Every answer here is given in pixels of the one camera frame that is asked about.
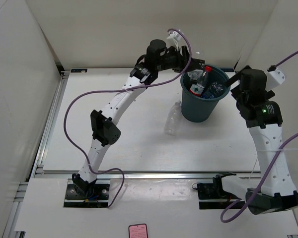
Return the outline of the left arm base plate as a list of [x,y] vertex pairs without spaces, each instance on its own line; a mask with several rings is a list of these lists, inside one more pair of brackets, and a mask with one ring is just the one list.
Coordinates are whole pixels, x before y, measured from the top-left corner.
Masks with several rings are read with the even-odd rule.
[[68,181],[63,207],[65,208],[107,208],[109,205],[110,180],[98,179],[87,192],[79,192],[70,180]]

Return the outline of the blue label plastic bottle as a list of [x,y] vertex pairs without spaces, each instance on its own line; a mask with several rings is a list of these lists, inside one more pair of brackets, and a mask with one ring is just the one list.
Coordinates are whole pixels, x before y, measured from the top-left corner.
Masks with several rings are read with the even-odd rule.
[[219,82],[213,82],[201,95],[204,99],[213,99],[220,97],[226,90],[226,87]]

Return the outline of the clear white cap bottle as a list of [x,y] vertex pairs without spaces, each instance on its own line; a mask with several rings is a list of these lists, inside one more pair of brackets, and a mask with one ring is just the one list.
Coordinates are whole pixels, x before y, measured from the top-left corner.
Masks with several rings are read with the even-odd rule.
[[181,101],[177,101],[169,110],[166,123],[164,126],[164,133],[174,136],[181,122]]

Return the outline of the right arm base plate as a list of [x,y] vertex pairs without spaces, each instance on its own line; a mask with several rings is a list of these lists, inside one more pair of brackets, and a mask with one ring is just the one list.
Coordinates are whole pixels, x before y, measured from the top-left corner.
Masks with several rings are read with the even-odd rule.
[[242,208],[244,201],[232,193],[223,190],[222,178],[236,176],[235,173],[220,173],[209,182],[195,182],[191,188],[198,193],[199,209],[225,209],[233,202],[238,201],[232,209]]

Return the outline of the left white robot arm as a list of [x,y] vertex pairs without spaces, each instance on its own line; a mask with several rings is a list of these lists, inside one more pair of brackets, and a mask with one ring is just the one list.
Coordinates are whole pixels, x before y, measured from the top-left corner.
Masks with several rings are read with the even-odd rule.
[[72,175],[75,191],[84,199],[96,196],[96,181],[99,167],[111,145],[121,135],[117,124],[127,108],[147,88],[154,86],[158,74],[173,70],[179,75],[203,69],[205,61],[191,56],[189,45],[166,46],[163,40],[152,40],[144,55],[141,55],[131,70],[126,83],[115,91],[114,98],[101,110],[90,114],[92,141],[88,152],[83,152],[85,162],[78,173]]

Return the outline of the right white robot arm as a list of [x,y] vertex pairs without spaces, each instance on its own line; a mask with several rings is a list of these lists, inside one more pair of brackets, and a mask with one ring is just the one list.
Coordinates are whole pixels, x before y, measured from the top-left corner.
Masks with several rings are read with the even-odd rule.
[[225,85],[239,84],[231,90],[236,100],[236,107],[252,136],[261,180],[253,184],[241,179],[234,173],[218,174],[213,178],[213,192],[218,198],[225,198],[230,193],[244,206],[231,218],[220,220],[229,223],[249,209],[254,215],[292,210],[298,207],[298,191],[292,181],[284,147],[298,137],[298,133],[284,141],[283,119],[279,105],[271,101],[275,96],[272,91],[285,81],[285,75],[272,66],[267,72],[245,66]]

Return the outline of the red label plastic bottle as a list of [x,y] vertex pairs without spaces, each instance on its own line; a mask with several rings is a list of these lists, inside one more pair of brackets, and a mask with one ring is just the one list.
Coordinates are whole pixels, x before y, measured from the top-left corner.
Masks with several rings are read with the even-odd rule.
[[191,85],[189,91],[191,94],[200,97],[208,83],[208,74],[212,71],[212,68],[210,66],[204,67],[204,74],[201,81],[199,81],[197,84]]

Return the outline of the black label plastic bottle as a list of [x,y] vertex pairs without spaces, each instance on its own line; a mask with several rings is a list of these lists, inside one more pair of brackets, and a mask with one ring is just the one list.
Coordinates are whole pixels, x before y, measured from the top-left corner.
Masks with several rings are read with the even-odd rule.
[[187,75],[189,76],[190,81],[193,84],[197,84],[199,81],[201,81],[203,78],[203,74],[204,74],[204,70],[202,69],[196,69],[196,70],[187,72]]

